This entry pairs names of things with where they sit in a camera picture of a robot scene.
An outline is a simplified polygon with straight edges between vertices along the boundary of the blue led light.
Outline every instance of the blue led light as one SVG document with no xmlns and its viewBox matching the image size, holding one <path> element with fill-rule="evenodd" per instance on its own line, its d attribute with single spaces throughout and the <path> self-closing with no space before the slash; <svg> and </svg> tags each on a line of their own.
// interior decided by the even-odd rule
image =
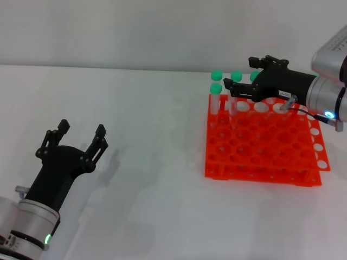
<svg viewBox="0 0 347 260">
<path fill-rule="evenodd" d="M 335 118 L 335 115 L 329 111 L 324 113 L 328 118 Z"/>
</svg>

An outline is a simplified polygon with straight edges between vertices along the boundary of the green cap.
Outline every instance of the green cap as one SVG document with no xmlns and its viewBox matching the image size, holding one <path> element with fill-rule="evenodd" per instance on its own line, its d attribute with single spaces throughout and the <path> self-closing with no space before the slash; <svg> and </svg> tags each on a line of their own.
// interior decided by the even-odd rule
<svg viewBox="0 0 347 260">
<path fill-rule="evenodd" d="M 212 83 L 210 87 L 211 94 L 218 95 L 222 93 L 222 85 L 219 83 Z"/>
<path fill-rule="evenodd" d="M 211 73 L 211 79 L 215 81 L 219 81 L 223 78 L 223 71 L 221 70 L 214 70 Z"/>
<path fill-rule="evenodd" d="M 240 82 L 242 80 L 242 72 L 233 71 L 232 72 L 232 80 L 235 82 Z"/>
<path fill-rule="evenodd" d="M 255 78 L 258 76 L 260 72 L 259 71 L 254 71 L 250 74 L 249 79 L 253 82 L 255 80 Z"/>
</svg>

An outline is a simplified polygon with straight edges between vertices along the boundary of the white table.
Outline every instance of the white table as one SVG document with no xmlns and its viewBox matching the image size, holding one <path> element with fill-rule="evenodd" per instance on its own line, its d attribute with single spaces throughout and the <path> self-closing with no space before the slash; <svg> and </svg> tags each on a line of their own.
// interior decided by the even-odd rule
<svg viewBox="0 0 347 260">
<path fill-rule="evenodd" d="M 0 196 L 41 168 L 45 131 L 109 148 L 80 176 L 42 259 L 346 259 L 347 132 L 322 126 L 322 187 L 203 176 L 208 73 L 0 66 Z"/>
</svg>

